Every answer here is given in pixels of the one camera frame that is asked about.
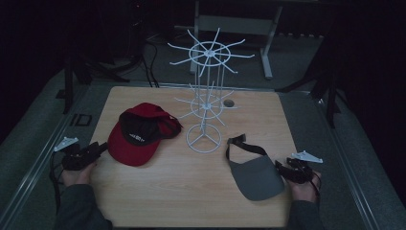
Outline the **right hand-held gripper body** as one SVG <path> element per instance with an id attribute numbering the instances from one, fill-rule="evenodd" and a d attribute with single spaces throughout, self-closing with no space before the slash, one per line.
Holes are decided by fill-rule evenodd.
<path id="1" fill-rule="evenodd" d="M 299 167 L 290 167 L 288 164 L 287 175 L 283 177 L 295 183 L 303 184 L 309 182 L 313 177 L 313 170 L 308 166 L 308 162 L 322 163 L 323 159 L 303 150 L 301 152 L 292 153 L 289 158 L 295 158 L 300 161 Z"/>

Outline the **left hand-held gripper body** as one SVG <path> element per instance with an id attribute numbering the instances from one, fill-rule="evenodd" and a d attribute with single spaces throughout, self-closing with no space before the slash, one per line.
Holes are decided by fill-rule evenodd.
<path id="1" fill-rule="evenodd" d="M 61 164 L 64 170 L 81 171 L 89 164 L 95 162 L 98 158 L 95 151 L 88 151 L 81 148 L 79 139 L 64 137 L 59 144 L 54 147 L 54 152 L 64 152 Z"/>

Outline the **grey sun visor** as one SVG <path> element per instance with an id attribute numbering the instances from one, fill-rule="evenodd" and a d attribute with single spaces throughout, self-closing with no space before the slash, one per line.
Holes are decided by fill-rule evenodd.
<path id="1" fill-rule="evenodd" d="M 244 163 L 234 162 L 230 159 L 231 145 L 258 154 L 259 157 Z M 267 152 L 262 147 L 246 144 L 245 134 L 228 139 L 225 157 L 238 189 L 247 199 L 261 201 L 284 191 L 282 177 Z"/>

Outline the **red and black baseball cap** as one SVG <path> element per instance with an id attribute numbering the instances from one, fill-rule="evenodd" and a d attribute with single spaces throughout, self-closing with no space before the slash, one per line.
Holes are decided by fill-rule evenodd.
<path id="1" fill-rule="evenodd" d="M 109 154 L 127 166 L 143 166 L 164 139 L 182 130 L 179 121 L 159 105 L 140 103 L 123 112 L 109 134 Z"/>

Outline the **white wire hat rack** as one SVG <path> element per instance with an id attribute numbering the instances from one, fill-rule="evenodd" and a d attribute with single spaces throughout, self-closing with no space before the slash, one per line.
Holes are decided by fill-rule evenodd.
<path id="1" fill-rule="evenodd" d="M 237 58 L 253 58 L 254 55 L 237 55 Z M 191 99 L 176 98 L 176 101 L 189 105 L 190 111 L 181 116 L 181 119 L 193 116 L 198 120 L 196 125 L 190 126 L 186 132 L 186 144 L 192 150 L 199 153 L 210 153 L 217 150 L 222 143 L 222 134 L 213 121 L 222 126 L 226 124 L 220 116 L 225 109 L 235 109 L 236 106 L 226 107 L 223 102 L 229 99 L 234 91 L 224 90 L 226 72 L 230 72 L 222 66 L 206 68 L 199 77 L 194 74 L 194 82 L 189 84 L 193 93 Z"/>

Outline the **person's left hand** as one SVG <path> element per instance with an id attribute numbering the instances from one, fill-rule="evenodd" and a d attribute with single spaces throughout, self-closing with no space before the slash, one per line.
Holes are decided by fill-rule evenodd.
<path id="1" fill-rule="evenodd" d="M 89 184 L 91 181 L 92 170 L 97 166 L 96 162 L 93 162 L 86 166 L 81 171 L 67 171 L 64 170 L 61 174 L 63 184 L 66 187 L 77 184 Z"/>

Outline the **person's right hand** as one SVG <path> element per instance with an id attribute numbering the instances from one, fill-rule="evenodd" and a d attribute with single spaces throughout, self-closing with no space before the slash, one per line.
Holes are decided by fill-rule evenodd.
<path id="1" fill-rule="evenodd" d="M 304 200 L 309 202 L 317 202 L 320 196 L 321 174 L 314 172 L 312 180 L 303 184 L 298 184 L 290 180 L 287 181 L 291 188 L 292 198 L 294 200 Z"/>

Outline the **black rectangular floor bracket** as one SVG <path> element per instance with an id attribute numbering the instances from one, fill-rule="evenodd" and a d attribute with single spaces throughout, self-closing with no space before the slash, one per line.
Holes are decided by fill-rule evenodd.
<path id="1" fill-rule="evenodd" d="M 78 114 L 76 113 L 71 122 L 71 127 L 88 127 L 92 122 L 93 117 L 89 114 Z"/>

